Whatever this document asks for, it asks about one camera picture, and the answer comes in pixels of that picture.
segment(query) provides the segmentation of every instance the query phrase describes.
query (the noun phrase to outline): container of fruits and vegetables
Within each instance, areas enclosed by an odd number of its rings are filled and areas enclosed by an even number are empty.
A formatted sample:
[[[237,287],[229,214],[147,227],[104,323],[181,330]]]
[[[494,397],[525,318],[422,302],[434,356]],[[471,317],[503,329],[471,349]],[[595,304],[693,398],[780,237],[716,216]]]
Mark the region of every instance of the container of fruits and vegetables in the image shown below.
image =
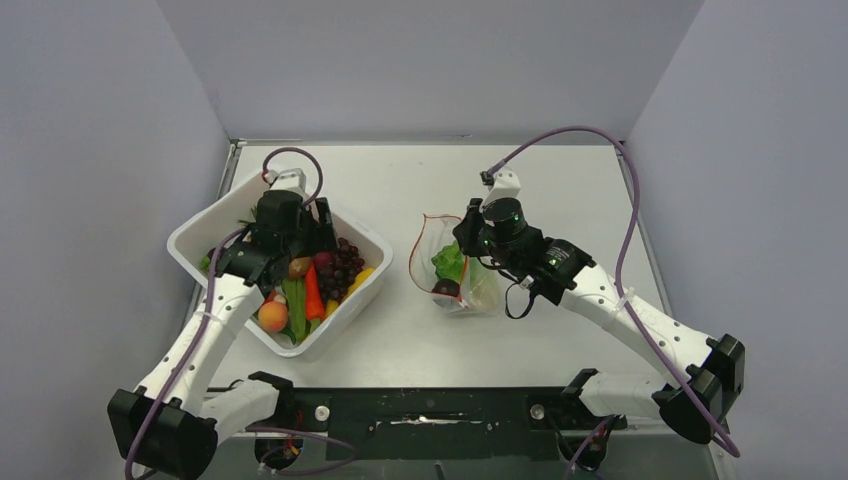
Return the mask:
[[[302,175],[300,169],[283,172]],[[269,185],[257,172],[171,234],[169,253],[195,280],[207,282],[208,255],[222,238],[252,221],[254,208]],[[297,191],[303,198],[307,195]],[[386,240],[330,200],[338,248],[295,259],[289,276],[245,326],[283,357],[307,359],[327,349],[374,299],[392,262]]]

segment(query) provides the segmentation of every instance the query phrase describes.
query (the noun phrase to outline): white plastic bin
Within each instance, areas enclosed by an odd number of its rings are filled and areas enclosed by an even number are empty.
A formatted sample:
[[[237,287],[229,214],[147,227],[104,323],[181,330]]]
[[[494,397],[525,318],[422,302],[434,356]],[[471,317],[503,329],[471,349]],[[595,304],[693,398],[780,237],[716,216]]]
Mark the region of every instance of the white plastic bin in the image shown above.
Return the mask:
[[[209,249],[241,226],[238,220],[250,218],[250,209],[268,188],[257,172],[176,229],[168,238],[168,252],[195,280],[205,286],[206,274],[199,268],[200,261]],[[386,269],[392,263],[392,247],[388,242],[355,219],[338,202],[334,202],[331,194],[325,196],[330,201],[336,232],[359,247],[365,266],[374,268],[374,273],[298,346],[292,345],[284,334],[269,334],[253,318],[249,319],[245,324],[247,328],[268,348],[283,357],[318,357],[377,296],[383,288]]]

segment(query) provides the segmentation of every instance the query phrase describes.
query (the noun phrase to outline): green lettuce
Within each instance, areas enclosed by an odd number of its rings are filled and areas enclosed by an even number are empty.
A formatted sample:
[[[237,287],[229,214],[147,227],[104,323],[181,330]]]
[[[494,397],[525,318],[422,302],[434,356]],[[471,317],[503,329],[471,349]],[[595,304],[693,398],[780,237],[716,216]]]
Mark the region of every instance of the green lettuce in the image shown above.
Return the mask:
[[[462,269],[465,267],[465,256],[459,250],[459,244],[453,242],[444,247],[439,253],[430,259],[436,267],[436,276],[439,280],[453,280],[460,284],[462,281]]]

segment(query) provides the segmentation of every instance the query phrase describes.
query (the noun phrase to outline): dark round fruit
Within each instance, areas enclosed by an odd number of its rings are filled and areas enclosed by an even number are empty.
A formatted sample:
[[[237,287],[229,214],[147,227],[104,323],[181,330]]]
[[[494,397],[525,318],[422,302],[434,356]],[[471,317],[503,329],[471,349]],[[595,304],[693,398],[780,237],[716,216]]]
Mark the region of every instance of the dark round fruit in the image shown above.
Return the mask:
[[[451,279],[443,278],[436,282],[433,287],[433,293],[441,293],[442,295],[450,295],[451,297],[459,296],[459,284]]]

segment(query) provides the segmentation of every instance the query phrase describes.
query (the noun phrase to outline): bunch of grapes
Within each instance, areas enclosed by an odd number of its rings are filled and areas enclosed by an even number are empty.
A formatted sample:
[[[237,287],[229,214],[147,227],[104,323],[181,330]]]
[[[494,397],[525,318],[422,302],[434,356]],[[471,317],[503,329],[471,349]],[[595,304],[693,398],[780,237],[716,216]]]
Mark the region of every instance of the bunch of grapes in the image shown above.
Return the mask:
[[[318,287],[324,304],[330,299],[341,301],[364,267],[365,260],[359,256],[359,249],[339,237],[339,248],[333,252],[333,261],[318,272]]]

